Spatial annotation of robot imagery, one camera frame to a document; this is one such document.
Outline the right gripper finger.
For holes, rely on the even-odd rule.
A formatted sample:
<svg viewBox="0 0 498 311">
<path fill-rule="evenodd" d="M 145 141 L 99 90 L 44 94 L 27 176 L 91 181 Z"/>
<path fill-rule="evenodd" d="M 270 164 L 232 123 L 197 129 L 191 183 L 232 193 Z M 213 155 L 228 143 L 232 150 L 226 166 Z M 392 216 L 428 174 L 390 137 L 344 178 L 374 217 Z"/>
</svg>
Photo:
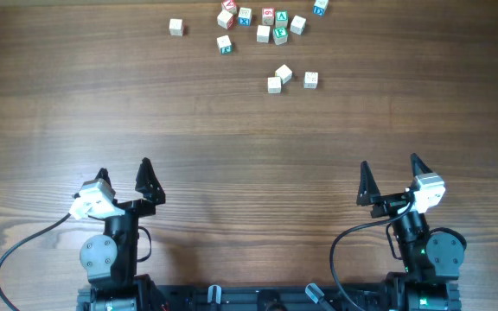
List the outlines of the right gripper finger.
<svg viewBox="0 0 498 311">
<path fill-rule="evenodd" d="M 361 163 L 361 179 L 356 204 L 358 206 L 369 206 L 375 204 L 380 196 L 380 190 L 378 189 L 368 162 L 363 161 Z"/>
<path fill-rule="evenodd" d="M 410 155 L 413 180 L 411 184 L 411 189 L 418 189 L 418 176 L 424 174 L 430 174 L 432 170 L 420 159 L 416 153 Z"/>
</svg>

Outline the wooden block green side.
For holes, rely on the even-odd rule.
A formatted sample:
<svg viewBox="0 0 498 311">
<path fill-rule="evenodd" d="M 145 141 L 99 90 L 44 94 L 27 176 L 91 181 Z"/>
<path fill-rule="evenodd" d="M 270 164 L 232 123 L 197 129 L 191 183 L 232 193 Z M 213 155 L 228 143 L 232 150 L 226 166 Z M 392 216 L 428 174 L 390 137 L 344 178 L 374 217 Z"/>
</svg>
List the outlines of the wooden block green side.
<svg viewBox="0 0 498 311">
<path fill-rule="evenodd" d="M 220 36 L 216 41 L 221 54 L 230 54 L 233 51 L 233 44 L 228 35 Z"/>
</svg>

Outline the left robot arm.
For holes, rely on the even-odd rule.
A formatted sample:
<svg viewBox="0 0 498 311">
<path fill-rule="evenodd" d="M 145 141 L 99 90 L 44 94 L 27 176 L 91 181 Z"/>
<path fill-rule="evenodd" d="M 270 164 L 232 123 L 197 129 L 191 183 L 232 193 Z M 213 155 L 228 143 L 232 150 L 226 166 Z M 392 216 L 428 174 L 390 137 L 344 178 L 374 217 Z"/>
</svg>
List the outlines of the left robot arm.
<svg viewBox="0 0 498 311">
<path fill-rule="evenodd" d="M 137 254 L 139 225 L 143 217 L 156 214 L 166 201 L 150 159 L 144 158 L 136 177 L 135 191 L 142 197 L 119 203 L 108 171 L 102 168 L 95 179 L 85 182 L 74 196 L 70 212 L 76 219 L 104 222 L 104 231 L 89 238 L 80 249 L 80 263 L 89 286 L 78 291 L 78 311 L 169 309 L 169 303 L 147 275 L 137 274 L 137 265 L 150 256 Z"/>
</svg>

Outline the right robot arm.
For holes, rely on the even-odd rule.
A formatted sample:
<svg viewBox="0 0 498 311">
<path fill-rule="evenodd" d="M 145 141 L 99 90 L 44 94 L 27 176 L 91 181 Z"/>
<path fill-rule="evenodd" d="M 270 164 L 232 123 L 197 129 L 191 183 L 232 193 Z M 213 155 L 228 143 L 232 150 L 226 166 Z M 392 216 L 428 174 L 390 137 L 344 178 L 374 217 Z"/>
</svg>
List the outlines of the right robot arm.
<svg viewBox="0 0 498 311">
<path fill-rule="evenodd" d="M 457 286 L 467 242 L 446 227 L 431 229 L 425 213 L 437 206 L 445 193 L 444 180 L 416 154 L 411 155 L 413 179 L 402 193 L 380 193 L 366 161 L 356 203 L 371 206 L 371 217 L 387 217 L 404 273 L 390 272 L 385 281 L 386 310 L 454 311 L 462 308 Z"/>
</svg>

